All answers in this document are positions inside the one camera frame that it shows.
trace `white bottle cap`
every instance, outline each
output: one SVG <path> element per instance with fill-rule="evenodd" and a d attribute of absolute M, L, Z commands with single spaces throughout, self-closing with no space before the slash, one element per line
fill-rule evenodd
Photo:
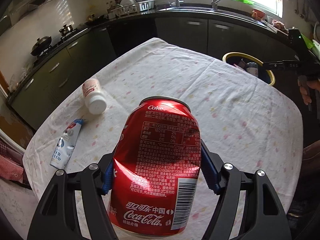
<path fill-rule="evenodd" d="M 96 95 L 89 99 L 88 108 L 91 114 L 102 114 L 107 108 L 107 102 L 103 96 Z"/>

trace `faucet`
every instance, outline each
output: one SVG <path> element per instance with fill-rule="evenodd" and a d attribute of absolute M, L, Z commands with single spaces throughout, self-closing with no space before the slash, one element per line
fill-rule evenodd
<path fill-rule="evenodd" d="M 217 10 L 218 9 L 218 2 L 219 2 L 220 0 L 212 0 L 212 3 L 211 3 L 211 5 L 212 5 L 212 9 L 213 10 Z"/>
<path fill-rule="evenodd" d="M 180 3 L 183 3 L 183 1 L 176 0 L 176 7 L 180 8 Z"/>

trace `trash can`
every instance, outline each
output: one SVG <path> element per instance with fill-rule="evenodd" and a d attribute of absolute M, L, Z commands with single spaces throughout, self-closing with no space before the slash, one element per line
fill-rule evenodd
<path fill-rule="evenodd" d="M 223 62 L 226 62 L 230 65 L 238 64 L 241 59 L 243 59 L 246 63 L 255 62 L 260 66 L 262 66 L 263 64 L 263 62 L 258 60 L 257 58 L 241 52 L 230 52 L 222 57 Z M 270 86 L 274 86 L 274 84 L 276 83 L 275 75 L 271 70 L 259 70 L 258 78 L 260 78 Z"/>

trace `yellow trash can rim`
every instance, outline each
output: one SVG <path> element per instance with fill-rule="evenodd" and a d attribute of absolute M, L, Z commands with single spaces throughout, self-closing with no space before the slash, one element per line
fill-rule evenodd
<path fill-rule="evenodd" d="M 252 60 L 253 62 L 259 64 L 260 66 L 263 65 L 263 62 L 258 60 L 257 58 L 255 58 L 251 55 L 245 54 L 245 53 L 241 53 L 241 52 L 229 52 L 222 57 L 222 61 L 227 63 L 227 59 L 230 57 L 244 57 L 244 58 Z M 269 85 L 274 86 L 274 84 L 276 83 L 275 75 L 273 74 L 273 72 L 271 70 L 267 70 L 267 73 L 270 77 L 270 82 L 271 82 Z"/>

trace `barcode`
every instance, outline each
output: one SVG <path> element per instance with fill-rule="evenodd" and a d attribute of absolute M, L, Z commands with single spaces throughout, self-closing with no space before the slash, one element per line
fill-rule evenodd
<path fill-rule="evenodd" d="M 183 228 L 188 222 L 197 179 L 178 178 L 178 193 L 171 230 Z"/>

